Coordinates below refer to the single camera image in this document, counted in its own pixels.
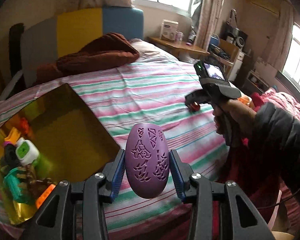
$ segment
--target headboard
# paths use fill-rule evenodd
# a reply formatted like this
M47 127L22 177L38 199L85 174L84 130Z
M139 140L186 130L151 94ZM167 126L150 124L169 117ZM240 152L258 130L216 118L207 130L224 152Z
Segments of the headboard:
M20 41L26 87L36 81L39 65L78 52L110 32L120 33L127 40L143 39L143 11L126 7L82 9L54 16L27 29Z

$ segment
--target carved purple egg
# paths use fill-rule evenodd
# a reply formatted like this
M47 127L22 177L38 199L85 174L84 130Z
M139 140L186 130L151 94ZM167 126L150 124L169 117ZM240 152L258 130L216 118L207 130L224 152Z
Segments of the carved purple egg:
M125 151L132 190L141 198L157 197L167 184L169 164L168 144L161 127L151 123L134 125Z

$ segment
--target jacket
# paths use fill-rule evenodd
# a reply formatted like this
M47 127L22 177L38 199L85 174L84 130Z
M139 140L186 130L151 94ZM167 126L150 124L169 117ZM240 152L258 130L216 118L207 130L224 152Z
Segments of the jacket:
M274 169L292 193L300 189L300 121L293 115L271 103L263 105L255 116L248 146L256 162L275 163ZM295 198L300 203L300 191Z

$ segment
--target pink and green striped sheet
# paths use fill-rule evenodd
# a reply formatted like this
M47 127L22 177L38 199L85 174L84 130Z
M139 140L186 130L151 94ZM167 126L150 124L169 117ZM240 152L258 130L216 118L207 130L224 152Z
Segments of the pink and green striped sheet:
M64 83L71 85L122 148L134 124L155 123L162 127L169 148L176 149L183 162L211 180L218 177L228 148L223 137L215 132L212 108L203 105L199 112L190 114L184 105L184 96L200 88L192 65L157 58L57 79L0 102L0 126L31 101ZM126 239L154 230L189 212L190 208L177 198L171 175L164 191L157 198L147 200L131 190L124 176L115 202L105 206L109 237ZM79 238L81 215L79 211ZM9 224L1 196L0 225L15 238L22 232Z

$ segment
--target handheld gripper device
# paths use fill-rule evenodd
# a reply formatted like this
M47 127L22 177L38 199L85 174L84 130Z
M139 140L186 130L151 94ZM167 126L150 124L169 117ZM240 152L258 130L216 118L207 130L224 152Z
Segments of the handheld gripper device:
M202 63L198 61L194 64L195 71L199 76L202 89L196 90L186 95L186 106L194 110L194 105L215 104L228 99L238 99L241 92L236 87L232 87L221 67ZM232 119L229 113L219 116L221 125L225 128L224 138L226 145L238 147L241 145L239 125Z

